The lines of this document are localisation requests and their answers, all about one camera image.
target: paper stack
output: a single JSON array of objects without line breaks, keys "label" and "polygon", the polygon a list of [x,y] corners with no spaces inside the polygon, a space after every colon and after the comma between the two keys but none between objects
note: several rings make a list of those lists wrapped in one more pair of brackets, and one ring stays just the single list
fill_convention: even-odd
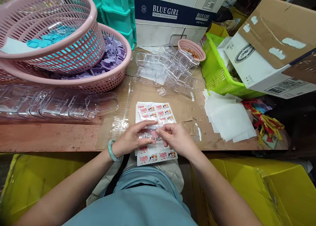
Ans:
[{"label": "paper stack", "polygon": [[241,98],[231,94],[220,95],[207,90],[204,92],[205,112],[212,123],[214,133],[220,133],[226,141],[239,142],[256,136],[249,116],[240,103]]}]

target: sticker sheet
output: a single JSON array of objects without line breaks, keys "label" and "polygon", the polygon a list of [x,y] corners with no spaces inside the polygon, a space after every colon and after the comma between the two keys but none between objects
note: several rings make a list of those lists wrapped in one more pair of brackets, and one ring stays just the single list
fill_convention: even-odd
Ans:
[{"label": "sticker sheet", "polygon": [[[138,102],[136,105],[135,123],[143,120],[156,120],[158,125],[176,123],[169,103]],[[149,127],[147,134],[142,133],[139,135],[139,138],[146,137],[155,139],[156,145],[149,144],[135,150],[137,166],[178,158],[178,154],[171,150],[169,146],[164,147],[162,138],[154,131],[154,128]]]}]

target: light blue shirt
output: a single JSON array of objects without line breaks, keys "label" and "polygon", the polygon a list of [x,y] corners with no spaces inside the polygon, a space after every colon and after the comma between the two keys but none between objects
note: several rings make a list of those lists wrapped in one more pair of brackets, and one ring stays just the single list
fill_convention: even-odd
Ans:
[{"label": "light blue shirt", "polygon": [[[157,187],[126,189],[138,183]],[[123,172],[113,194],[96,200],[64,225],[174,226],[196,223],[170,178],[157,168],[142,166]]]}]

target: hand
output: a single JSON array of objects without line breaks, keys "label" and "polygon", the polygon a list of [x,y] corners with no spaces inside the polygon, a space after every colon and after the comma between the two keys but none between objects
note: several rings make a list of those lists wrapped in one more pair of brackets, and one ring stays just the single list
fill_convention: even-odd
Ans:
[{"label": "hand", "polygon": [[173,148],[178,154],[188,160],[190,160],[192,155],[200,152],[192,137],[181,124],[165,124],[160,129],[157,129],[156,133],[162,137],[165,147],[169,145],[170,148]]},{"label": "hand", "polygon": [[115,157],[119,158],[125,154],[129,154],[138,147],[142,147],[147,144],[156,144],[153,139],[139,139],[138,133],[140,133],[146,126],[156,125],[157,121],[141,121],[134,125],[131,125],[122,135],[122,137],[112,144],[112,151]]}]

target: forearm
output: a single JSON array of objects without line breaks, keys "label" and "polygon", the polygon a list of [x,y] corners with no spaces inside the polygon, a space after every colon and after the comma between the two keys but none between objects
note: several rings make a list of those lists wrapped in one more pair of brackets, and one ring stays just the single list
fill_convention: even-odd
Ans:
[{"label": "forearm", "polygon": [[101,152],[55,186],[23,215],[16,225],[62,225],[88,198],[112,164],[108,151]]},{"label": "forearm", "polygon": [[201,151],[193,156],[189,161],[218,225],[262,225],[245,200],[206,156]]}]

